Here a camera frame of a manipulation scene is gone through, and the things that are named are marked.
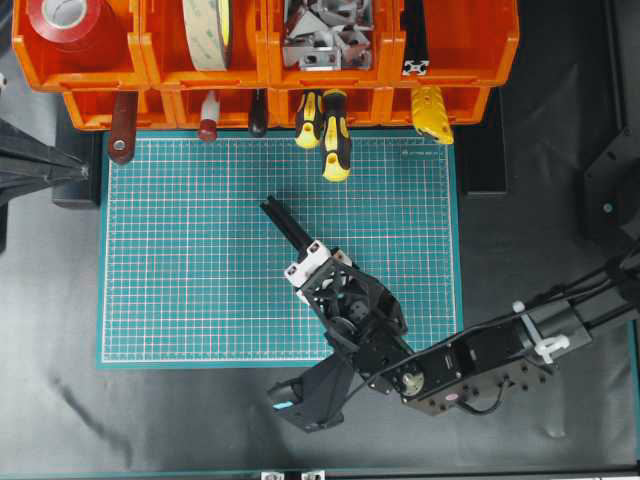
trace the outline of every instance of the red tape roll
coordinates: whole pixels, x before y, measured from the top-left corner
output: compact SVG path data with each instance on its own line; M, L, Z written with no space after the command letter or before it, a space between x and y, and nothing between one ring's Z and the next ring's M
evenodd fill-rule
M31 26L65 60L89 69L117 65L127 36L106 0L27 0Z

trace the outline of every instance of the yellow handle tool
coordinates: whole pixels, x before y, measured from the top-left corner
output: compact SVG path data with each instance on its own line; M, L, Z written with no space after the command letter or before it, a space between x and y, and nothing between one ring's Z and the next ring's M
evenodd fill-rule
M417 87L411 90L413 126L421 135L431 135L438 143L451 145L453 133L440 87Z
M322 138L324 115L322 94L308 91L302 94L300 106L296 112L296 143L302 148L315 148Z
M325 109L322 176L330 182L342 182L347 179L351 171L347 94L342 90L328 90L324 93L322 101Z

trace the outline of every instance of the orange storage bin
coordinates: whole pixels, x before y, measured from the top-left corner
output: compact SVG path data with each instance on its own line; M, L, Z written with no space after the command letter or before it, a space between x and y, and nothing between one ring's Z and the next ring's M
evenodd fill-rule
M343 89L347 94L347 124L351 127L372 127L382 123L385 96L384 88L375 89ZM279 126L295 127L295 116L302 90L279 90L278 110L280 112Z
M395 50L391 86L500 86L511 71L520 38L517 0L423 0L430 65L425 76L402 76L407 2L393 0Z
M109 70L87 71L69 61L38 35L27 15L27 0L14 0L13 48L25 77L34 90L136 90L149 85L140 49L139 0L109 0L127 32L129 50Z
M208 91L209 89L166 92L171 96L178 128L193 130L200 127L200 109ZM218 127L247 128L252 95L253 89L218 90L220 100ZM274 112L273 107L277 104L276 95L272 90L269 90L267 95L269 127L275 127L277 113Z
M282 59L284 39L284 0L268 0L269 83L273 88L374 88L388 86L393 64L393 4L391 0L373 2L375 30L372 38L373 64L370 70L303 72L297 66L285 68Z
M140 42L154 88L266 88L267 0L234 0L231 65L199 72L189 56L182 0L140 0Z
M385 89L382 124L385 126L411 126L411 89ZM452 125L480 123L489 100L488 87L443 87L442 96Z
M73 126L79 130L110 130L117 92L65 92L64 103ZM138 128L166 130L177 128L169 93L143 90L138 97Z

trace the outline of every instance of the beige tape roll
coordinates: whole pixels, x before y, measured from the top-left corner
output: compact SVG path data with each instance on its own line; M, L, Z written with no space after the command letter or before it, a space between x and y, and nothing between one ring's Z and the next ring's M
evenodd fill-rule
M232 0L182 0L189 55L196 70L220 71L231 56Z

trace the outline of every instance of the cutting mat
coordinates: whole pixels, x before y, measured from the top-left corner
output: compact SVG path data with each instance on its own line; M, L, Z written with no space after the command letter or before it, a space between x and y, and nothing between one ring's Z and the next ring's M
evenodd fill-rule
M453 149L409 130L353 132L353 171L325 181L292 132L140 132L104 155L103 367L306 366L330 354L283 270L297 253L262 213L274 195L400 300L422 349L461 326Z

